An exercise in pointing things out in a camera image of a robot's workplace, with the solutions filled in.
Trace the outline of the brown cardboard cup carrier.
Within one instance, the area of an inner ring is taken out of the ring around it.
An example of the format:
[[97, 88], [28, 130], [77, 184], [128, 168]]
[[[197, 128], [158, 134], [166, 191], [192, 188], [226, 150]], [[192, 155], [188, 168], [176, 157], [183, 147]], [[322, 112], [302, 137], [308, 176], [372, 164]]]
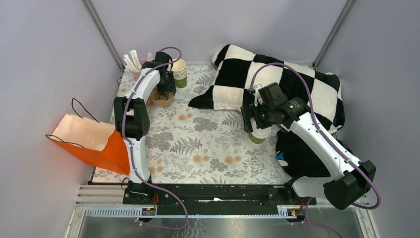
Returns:
[[159, 107], [169, 107], [174, 101], [172, 92], [160, 94], [155, 87], [146, 101], [146, 106], [155, 105]]

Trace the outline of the white plastic cup lid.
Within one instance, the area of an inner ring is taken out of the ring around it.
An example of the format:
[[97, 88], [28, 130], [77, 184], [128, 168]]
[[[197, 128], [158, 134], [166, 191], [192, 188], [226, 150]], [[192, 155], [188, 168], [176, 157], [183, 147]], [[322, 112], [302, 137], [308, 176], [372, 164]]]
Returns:
[[271, 127], [260, 129], [260, 128], [254, 128], [253, 133], [255, 134], [271, 134]]

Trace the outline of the orange paper bag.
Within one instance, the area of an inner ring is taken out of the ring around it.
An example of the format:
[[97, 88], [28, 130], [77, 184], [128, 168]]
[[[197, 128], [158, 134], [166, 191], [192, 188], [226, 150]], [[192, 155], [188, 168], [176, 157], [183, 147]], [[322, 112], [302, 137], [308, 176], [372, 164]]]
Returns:
[[97, 120], [75, 98], [71, 106], [73, 114], [66, 114], [45, 137], [90, 166], [128, 175], [127, 148], [115, 126]]

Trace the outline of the green paper coffee cup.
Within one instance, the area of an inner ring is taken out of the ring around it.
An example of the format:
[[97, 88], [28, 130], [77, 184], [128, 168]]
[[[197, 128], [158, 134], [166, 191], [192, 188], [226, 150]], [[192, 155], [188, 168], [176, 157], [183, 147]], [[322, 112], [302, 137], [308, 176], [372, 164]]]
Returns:
[[269, 134], [255, 134], [255, 133], [249, 133], [249, 139], [254, 143], [254, 144], [262, 144], [265, 139], [269, 136]]

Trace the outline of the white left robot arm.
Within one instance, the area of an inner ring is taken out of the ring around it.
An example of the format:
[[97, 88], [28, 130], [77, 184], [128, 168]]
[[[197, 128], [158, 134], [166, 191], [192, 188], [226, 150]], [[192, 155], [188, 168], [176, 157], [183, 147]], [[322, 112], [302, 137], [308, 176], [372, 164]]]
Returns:
[[146, 136], [151, 126], [147, 99], [154, 89], [162, 96], [176, 93], [171, 62], [169, 54], [156, 52], [154, 60], [142, 65], [133, 88], [113, 101], [115, 127], [123, 137], [130, 166], [123, 204], [151, 204], [157, 200], [147, 162]]

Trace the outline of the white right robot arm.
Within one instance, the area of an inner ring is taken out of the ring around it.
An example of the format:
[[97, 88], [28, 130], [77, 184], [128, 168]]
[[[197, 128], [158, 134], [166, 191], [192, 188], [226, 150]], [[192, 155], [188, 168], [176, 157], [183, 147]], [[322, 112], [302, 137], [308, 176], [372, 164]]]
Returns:
[[257, 85], [245, 93], [254, 96], [253, 103], [241, 107], [247, 133], [281, 125], [297, 135], [328, 171], [326, 177], [307, 176], [304, 166], [297, 165], [297, 174], [284, 190], [288, 203], [297, 204], [303, 197], [323, 198], [344, 210], [370, 191], [376, 166], [369, 160], [362, 162], [345, 149], [311, 114], [310, 107], [301, 98], [287, 99], [278, 83]]

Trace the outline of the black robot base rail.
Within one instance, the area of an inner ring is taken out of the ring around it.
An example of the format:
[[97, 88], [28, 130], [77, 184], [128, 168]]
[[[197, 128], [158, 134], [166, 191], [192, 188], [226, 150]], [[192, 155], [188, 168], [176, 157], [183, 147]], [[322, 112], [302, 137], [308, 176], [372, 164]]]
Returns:
[[300, 209], [316, 200], [300, 198], [286, 185], [252, 184], [170, 184], [148, 186], [129, 182], [123, 204], [150, 205], [158, 215], [279, 215], [287, 206]]

